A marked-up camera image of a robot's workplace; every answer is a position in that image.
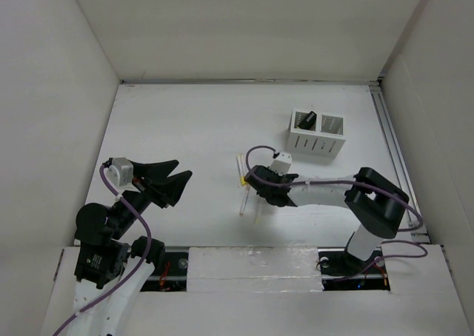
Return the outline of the white pen brown tip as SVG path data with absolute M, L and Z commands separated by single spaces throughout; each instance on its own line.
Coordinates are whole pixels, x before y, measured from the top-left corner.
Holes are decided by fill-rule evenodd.
M 243 198 L 242 198 L 242 201 L 241 201 L 241 206 L 240 206 L 240 209 L 239 209 L 239 215 L 240 216 L 243 216 L 244 213 L 245 213 L 245 209 L 246 209 L 246 206 L 247 206 L 249 195 L 250 195 L 250 186 L 246 185 L 246 187 L 244 189 L 244 195 L 243 195 Z

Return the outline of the thin white yellow pencil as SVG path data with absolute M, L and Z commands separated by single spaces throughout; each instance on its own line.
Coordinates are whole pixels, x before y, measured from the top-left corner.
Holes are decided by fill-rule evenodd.
M 256 215 L 254 218 L 254 224 L 258 224 L 261 220 L 263 205 L 264 205 L 264 200 L 259 198 L 256 204 Z

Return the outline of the yellow cap black highlighter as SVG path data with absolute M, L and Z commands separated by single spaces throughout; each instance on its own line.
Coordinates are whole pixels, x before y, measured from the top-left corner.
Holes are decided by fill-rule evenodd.
M 311 130 L 316 124 L 317 114 L 313 111 L 307 113 L 298 123 L 298 128 L 301 130 Z

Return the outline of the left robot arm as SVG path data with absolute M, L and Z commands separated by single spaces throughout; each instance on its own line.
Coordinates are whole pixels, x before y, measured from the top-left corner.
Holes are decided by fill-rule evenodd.
M 177 160 L 141 164 L 109 158 L 99 167 L 111 206 L 88 203 L 76 215 L 79 254 L 73 313 L 55 335 L 120 335 L 139 292 L 183 292 L 188 253 L 167 252 L 143 218 L 151 205 L 175 206 L 192 177 Z

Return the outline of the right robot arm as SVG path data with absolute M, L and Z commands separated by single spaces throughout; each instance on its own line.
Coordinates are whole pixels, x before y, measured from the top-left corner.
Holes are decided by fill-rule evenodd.
M 361 274 L 375 260 L 375 249 L 395 239 L 409 202 L 403 191 L 368 167 L 353 177 L 315 181 L 256 165 L 244 179 L 272 206 L 337 206 L 352 212 L 360 225 L 344 250 L 320 258 L 321 272 L 333 277 Z

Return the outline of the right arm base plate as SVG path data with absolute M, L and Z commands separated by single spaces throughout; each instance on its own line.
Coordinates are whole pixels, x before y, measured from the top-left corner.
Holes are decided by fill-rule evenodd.
M 330 291 L 390 291 L 390 282 L 380 249 L 368 261 L 360 261 L 342 248 L 318 249 L 316 268 L 321 273 L 322 289 Z

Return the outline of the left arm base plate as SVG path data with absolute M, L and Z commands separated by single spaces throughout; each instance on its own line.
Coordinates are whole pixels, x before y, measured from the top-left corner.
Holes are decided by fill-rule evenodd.
M 141 291 L 185 292 L 188 266 L 188 247 L 167 247 L 162 266 L 145 281 Z

